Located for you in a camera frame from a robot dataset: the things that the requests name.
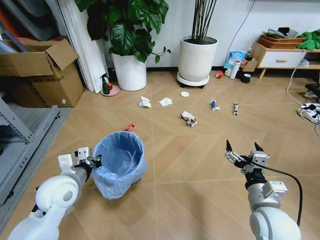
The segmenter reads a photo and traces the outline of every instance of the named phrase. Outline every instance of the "trash can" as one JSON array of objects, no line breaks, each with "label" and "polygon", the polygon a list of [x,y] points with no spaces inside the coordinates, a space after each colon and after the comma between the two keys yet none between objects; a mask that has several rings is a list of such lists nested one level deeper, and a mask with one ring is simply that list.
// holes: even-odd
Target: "trash can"
[{"label": "trash can", "polygon": [[93,170],[95,185],[106,199],[122,197],[148,170],[141,139],[129,131],[117,131],[104,137],[94,148],[102,166]]}]

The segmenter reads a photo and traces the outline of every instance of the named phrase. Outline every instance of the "drawer handle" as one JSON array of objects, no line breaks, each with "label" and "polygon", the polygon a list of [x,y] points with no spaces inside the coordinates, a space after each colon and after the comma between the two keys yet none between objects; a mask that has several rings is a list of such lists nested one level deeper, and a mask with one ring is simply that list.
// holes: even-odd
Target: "drawer handle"
[{"label": "drawer handle", "polygon": [[285,63],[288,62],[288,59],[277,59],[277,63]]}]

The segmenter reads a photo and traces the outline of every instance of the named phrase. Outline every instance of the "wooden floor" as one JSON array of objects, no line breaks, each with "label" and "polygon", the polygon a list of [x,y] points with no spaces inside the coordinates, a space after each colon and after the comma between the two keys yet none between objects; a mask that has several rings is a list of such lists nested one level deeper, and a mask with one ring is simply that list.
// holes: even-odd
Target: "wooden floor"
[{"label": "wooden floor", "polygon": [[[239,154],[248,154],[254,141],[271,155],[267,165],[295,174],[304,190],[301,221],[304,240],[320,239],[320,137],[297,115],[298,105],[285,93],[288,77],[252,79],[249,84],[211,73],[204,89],[182,89],[176,73],[151,72],[147,86],[103,97],[86,91],[71,111],[39,167],[0,239],[27,217],[35,188],[60,173],[57,156],[91,146],[130,123],[144,142],[149,163],[144,178],[124,197],[107,200],[92,179],[74,211],[59,227],[60,240],[253,240],[245,177],[224,158],[226,140]],[[296,78],[291,93],[303,101],[304,85]],[[181,91],[190,96],[183,98]],[[152,108],[138,106],[149,98]],[[158,101],[171,98],[173,105]],[[216,99],[221,110],[211,111]],[[238,116],[233,102],[239,103]],[[193,114],[198,125],[189,128],[180,113]],[[265,172],[269,180],[284,181],[289,192],[282,207],[297,218],[299,191],[294,181]]]}]

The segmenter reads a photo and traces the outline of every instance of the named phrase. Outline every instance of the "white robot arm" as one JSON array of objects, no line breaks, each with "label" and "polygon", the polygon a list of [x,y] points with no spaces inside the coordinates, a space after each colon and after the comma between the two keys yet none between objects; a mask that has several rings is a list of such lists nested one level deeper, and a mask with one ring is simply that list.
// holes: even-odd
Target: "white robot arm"
[{"label": "white robot arm", "polygon": [[300,240],[297,223],[280,207],[280,198],[288,189],[282,181],[267,181],[262,173],[269,155],[255,144],[256,151],[238,155],[226,141],[225,157],[245,175],[245,188],[251,207],[250,227],[257,240]]},{"label": "white robot arm", "polygon": [[29,216],[11,232],[8,240],[57,240],[59,224],[81,196],[92,169],[101,167],[101,156],[91,157],[89,147],[58,157],[61,174],[43,182]]}]

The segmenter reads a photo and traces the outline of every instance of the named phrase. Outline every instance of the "cardboard box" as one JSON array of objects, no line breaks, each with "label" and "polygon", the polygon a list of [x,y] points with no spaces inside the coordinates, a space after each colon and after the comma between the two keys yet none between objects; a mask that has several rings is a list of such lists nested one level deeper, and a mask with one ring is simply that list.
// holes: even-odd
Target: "cardboard box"
[{"label": "cardboard box", "polygon": [[11,94],[23,107],[74,107],[84,88],[74,64],[78,55],[66,39],[26,40],[32,52],[0,54],[0,76],[19,77]]},{"label": "cardboard box", "polygon": [[242,71],[253,73],[256,69],[257,64],[258,64],[257,60],[248,61],[247,64],[245,65],[241,64]]}]

